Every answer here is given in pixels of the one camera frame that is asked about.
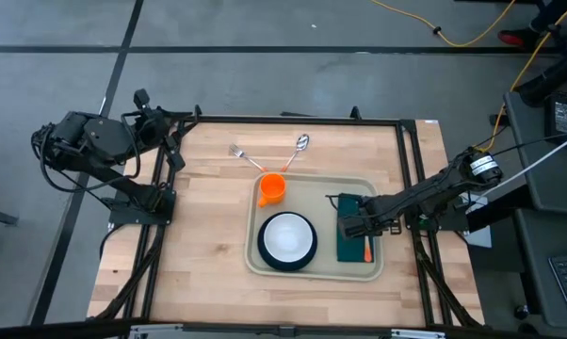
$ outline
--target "red object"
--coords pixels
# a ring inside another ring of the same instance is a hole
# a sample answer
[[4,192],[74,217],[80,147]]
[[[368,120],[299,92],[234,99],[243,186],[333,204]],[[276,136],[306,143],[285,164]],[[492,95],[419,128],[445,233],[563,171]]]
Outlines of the red object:
[[522,40],[522,38],[516,37],[515,35],[512,35],[512,34],[499,32],[499,34],[497,34],[497,37],[500,40],[502,40],[503,42],[505,42],[506,44],[510,44],[512,46],[518,46],[518,47],[524,47],[525,46],[525,41]]

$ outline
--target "green cloth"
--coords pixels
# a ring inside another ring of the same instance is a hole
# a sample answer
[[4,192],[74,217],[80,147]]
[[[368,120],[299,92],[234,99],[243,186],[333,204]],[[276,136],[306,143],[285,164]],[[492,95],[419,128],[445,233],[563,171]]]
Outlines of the green cloth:
[[[352,216],[359,214],[359,203],[352,199],[355,197],[350,194],[340,194],[338,197],[338,217]],[[336,227],[336,254],[339,262],[344,263],[364,263],[365,262],[365,238],[357,237],[345,239],[340,232],[340,228]],[[371,262],[376,257],[374,253],[373,237],[369,237],[369,247],[371,248]]]

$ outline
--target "orange measuring cup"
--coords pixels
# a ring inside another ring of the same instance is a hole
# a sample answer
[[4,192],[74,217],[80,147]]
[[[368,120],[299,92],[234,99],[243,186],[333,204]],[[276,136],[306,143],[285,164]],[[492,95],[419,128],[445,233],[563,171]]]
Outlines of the orange measuring cup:
[[285,196],[285,179],[278,173],[266,174],[261,179],[260,190],[262,197],[258,201],[259,207],[280,203]]

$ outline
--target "spoon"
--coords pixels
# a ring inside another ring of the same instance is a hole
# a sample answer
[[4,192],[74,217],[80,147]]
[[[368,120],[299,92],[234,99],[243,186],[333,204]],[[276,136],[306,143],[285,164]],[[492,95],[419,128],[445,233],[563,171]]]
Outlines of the spoon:
[[294,151],[292,156],[290,156],[290,159],[287,161],[285,166],[282,167],[282,171],[287,171],[287,168],[290,166],[292,160],[294,160],[294,158],[296,157],[296,154],[298,154],[300,151],[306,150],[307,146],[309,146],[309,135],[300,136],[298,141],[296,141],[296,150]]

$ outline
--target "yellow cable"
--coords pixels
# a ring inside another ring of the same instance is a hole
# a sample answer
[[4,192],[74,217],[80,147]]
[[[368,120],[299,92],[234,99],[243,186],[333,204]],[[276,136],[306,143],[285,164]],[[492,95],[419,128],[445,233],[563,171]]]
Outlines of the yellow cable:
[[[392,6],[389,5],[385,5],[379,1],[376,0],[370,0],[372,3],[376,4],[376,5],[380,5],[386,9],[392,10],[393,12],[399,13],[399,14],[403,14],[406,15],[410,18],[414,18],[417,19],[419,21],[421,21],[422,23],[428,25],[430,28],[435,29],[436,26],[434,24],[431,24],[428,20],[422,18],[419,15],[415,15],[415,14],[411,14],[409,12],[394,8]],[[479,41],[480,39],[482,39],[484,36],[486,36],[487,34],[489,34],[489,32],[491,31],[491,29],[493,29],[493,27],[495,27],[497,25],[497,23],[499,23],[499,21],[501,19],[503,19],[504,16],[506,16],[506,14],[508,13],[508,11],[510,10],[511,6],[513,6],[513,4],[516,2],[516,0],[511,0],[510,4],[503,10],[503,12],[501,13],[501,15],[499,15],[497,17],[497,19],[489,26],[489,28],[487,28],[484,32],[482,32],[479,36],[475,37],[474,39],[466,42],[466,43],[455,43],[449,39],[446,38],[446,36],[443,34],[442,31],[438,31],[436,32],[436,34],[441,37],[441,39],[443,39],[448,45],[453,46],[453,47],[467,47],[477,41]]]
[[[566,18],[566,16],[567,16],[567,10],[564,12],[564,14],[562,14],[562,16],[559,17],[559,19],[556,21],[555,25],[560,24],[564,20],[564,18]],[[537,55],[537,53],[539,53],[539,50],[541,50],[541,47],[543,47],[543,45],[549,39],[550,36],[551,36],[551,33],[547,32],[547,34],[545,34],[545,36],[543,37],[541,42],[539,42],[539,45],[537,46],[537,48],[535,48],[535,51],[532,53],[532,56],[530,56],[530,59],[526,63],[525,67],[520,71],[520,73],[518,73],[518,77],[516,77],[516,80],[514,80],[513,84],[511,84],[510,91],[513,91],[516,88],[516,85],[518,85],[518,82],[520,81],[522,76],[527,71],[528,66],[530,66],[530,64],[532,63],[532,60],[535,59],[535,56]],[[499,113],[497,113],[497,119],[494,123],[494,129],[493,129],[493,137],[491,137],[491,141],[489,142],[489,146],[487,146],[483,149],[477,148],[477,150],[482,151],[482,152],[487,152],[493,147],[494,135],[497,133],[497,128],[499,128],[499,122],[501,121],[501,116],[503,115],[504,108],[505,108],[505,105],[502,105],[501,109],[499,109]]]

